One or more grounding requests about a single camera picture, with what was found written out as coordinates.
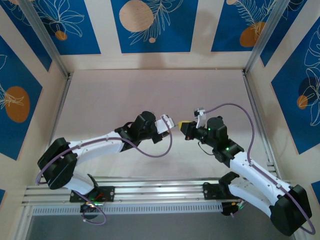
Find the purple cable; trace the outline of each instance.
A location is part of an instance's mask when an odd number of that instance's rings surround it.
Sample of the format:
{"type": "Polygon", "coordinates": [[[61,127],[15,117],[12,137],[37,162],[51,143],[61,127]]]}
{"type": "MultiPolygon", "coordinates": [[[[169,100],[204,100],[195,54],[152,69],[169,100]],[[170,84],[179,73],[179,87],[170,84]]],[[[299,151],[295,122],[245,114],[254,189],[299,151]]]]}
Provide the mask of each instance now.
{"type": "MultiPolygon", "coordinates": [[[[252,138],[251,138],[251,142],[250,142],[250,145],[248,147],[248,151],[247,151],[247,160],[249,162],[249,164],[251,164],[251,158],[250,158],[250,152],[251,152],[251,148],[254,144],[254,140],[255,140],[255,126],[254,126],[254,123],[249,115],[249,113],[240,105],[238,104],[235,104],[235,103],[231,103],[231,102],[228,102],[228,103],[224,103],[224,104],[221,104],[219,106],[216,106],[208,111],[205,111],[204,114],[208,114],[208,113],[211,113],[223,106],[235,106],[237,108],[240,108],[242,111],[244,111],[244,113],[246,114],[246,116],[248,117],[249,121],[250,121],[250,125],[251,125],[251,130],[252,130],[252,138]]],[[[278,183],[272,178],[270,177],[269,175],[267,175],[266,173],[264,173],[261,169],[259,169],[257,166],[255,165],[251,165],[257,172],[259,172],[261,175],[263,175],[266,179],[268,179],[270,182],[272,182],[275,186],[278,185],[278,183]]],[[[296,205],[296,207],[299,209],[299,211],[302,213],[303,217],[305,218],[305,220],[308,222],[310,228],[311,228],[311,231],[304,228],[303,226],[301,226],[300,228],[305,231],[306,233],[308,234],[311,234],[311,235],[315,235],[316,234],[316,229],[315,229],[315,226],[313,225],[313,223],[311,222],[310,218],[308,217],[308,215],[306,214],[306,212],[303,210],[303,208],[300,206],[300,204],[297,202],[297,200],[295,200],[295,198],[287,191],[285,190],[282,186],[279,188],[281,191],[283,191],[292,201],[293,203],[296,205]]]]}
{"type": "MultiPolygon", "coordinates": [[[[170,150],[171,150],[171,147],[172,147],[172,142],[173,142],[173,136],[172,136],[172,132],[170,130],[170,127],[169,125],[167,124],[166,120],[164,119],[164,117],[162,116],[161,119],[164,121],[164,124],[165,126],[168,128],[168,132],[169,132],[169,135],[170,135],[170,144],[169,144],[169,147],[168,149],[166,150],[165,153],[161,154],[161,155],[151,155],[151,154],[148,154],[144,151],[142,151],[140,148],[138,148],[134,143],[132,143],[131,141],[125,139],[125,138],[122,138],[122,137],[109,137],[109,138],[99,138],[99,139],[96,139],[96,140],[92,140],[92,141],[87,141],[87,142],[84,142],[81,144],[80,148],[82,147],[85,147],[85,146],[88,146],[88,145],[91,145],[91,144],[96,144],[96,143],[99,143],[99,142],[105,142],[105,141],[109,141],[109,140],[120,140],[120,141],[124,141],[128,144],[130,144],[132,147],[134,147],[136,150],[138,150],[140,153],[142,153],[143,155],[147,156],[147,157],[150,157],[150,158],[161,158],[165,155],[167,155],[170,150]]],[[[46,184],[46,182],[40,182],[41,180],[41,176],[44,174],[44,172],[55,162],[57,161],[59,158],[61,158],[62,156],[64,156],[65,154],[75,150],[75,149],[78,149],[79,146],[76,145],[76,146],[73,146],[71,148],[68,148],[67,150],[61,152],[60,154],[58,154],[57,156],[55,156],[52,160],[50,160],[42,169],[41,171],[38,173],[38,175],[36,176],[35,178],[35,184],[39,184],[39,185],[43,185],[43,184],[46,184]]],[[[83,198],[85,201],[89,202],[90,204],[92,204],[96,209],[98,209],[98,211],[100,211],[102,214],[103,214],[103,217],[104,217],[104,220],[103,222],[101,223],[97,223],[97,222],[93,222],[93,221],[90,221],[90,220],[87,220],[85,218],[85,213],[83,212],[82,213],[82,217],[83,219],[89,223],[89,224],[93,224],[93,225],[103,225],[107,222],[107,216],[106,214],[104,213],[104,211],[102,211],[102,209],[100,207],[98,207],[96,204],[94,204],[92,201],[90,201],[88,198],[86,198],[84,195],[82,195],[81,193],[77,192],[77,191],[74,191],[76,194],[79,195],[79,197],[83,198]]]]}

